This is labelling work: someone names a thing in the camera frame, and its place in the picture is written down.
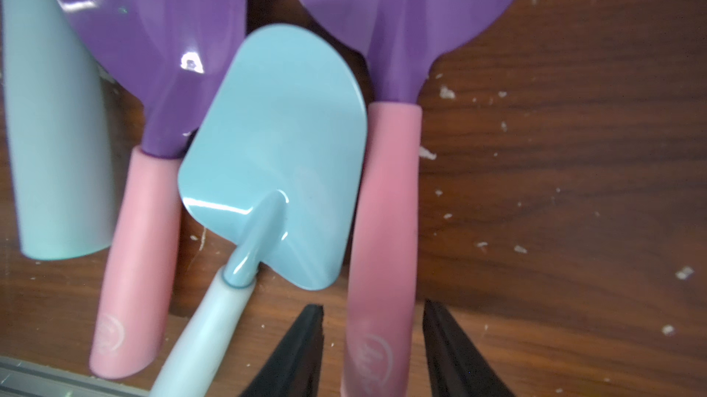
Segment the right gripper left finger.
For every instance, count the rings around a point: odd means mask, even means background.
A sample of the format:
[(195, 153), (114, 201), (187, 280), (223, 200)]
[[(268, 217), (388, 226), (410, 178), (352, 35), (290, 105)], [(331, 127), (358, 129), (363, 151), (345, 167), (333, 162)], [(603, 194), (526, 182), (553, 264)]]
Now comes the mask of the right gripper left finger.
[(323, 356), (324, 308), (308, 304), (241, 396), (315, 397)]

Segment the teal shovel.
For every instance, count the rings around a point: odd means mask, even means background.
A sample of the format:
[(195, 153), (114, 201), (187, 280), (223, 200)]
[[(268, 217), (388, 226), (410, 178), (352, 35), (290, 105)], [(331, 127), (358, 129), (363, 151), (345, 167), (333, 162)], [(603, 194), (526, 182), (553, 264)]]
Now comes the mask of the teal shovel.
[(329, 288), (344, 261), (366, 149), (362, 91), (320, 36), (285, 23), (249, 34), (180, 165), (188, 213), (234, 245), (151, 388), (204, 396), (269, 266)]
[(2, 0), (2, 22), (20, 251), (39, 261), (97, 253), (117, 213), (97, 64), (56, 0)]

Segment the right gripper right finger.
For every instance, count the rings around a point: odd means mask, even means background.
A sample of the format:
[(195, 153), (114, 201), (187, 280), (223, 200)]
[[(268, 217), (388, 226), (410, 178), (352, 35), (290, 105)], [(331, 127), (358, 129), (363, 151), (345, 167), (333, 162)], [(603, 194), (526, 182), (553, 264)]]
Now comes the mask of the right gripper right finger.
[(425, 356), (434, 396), (512, 396), (447, 307), (427, 299)]

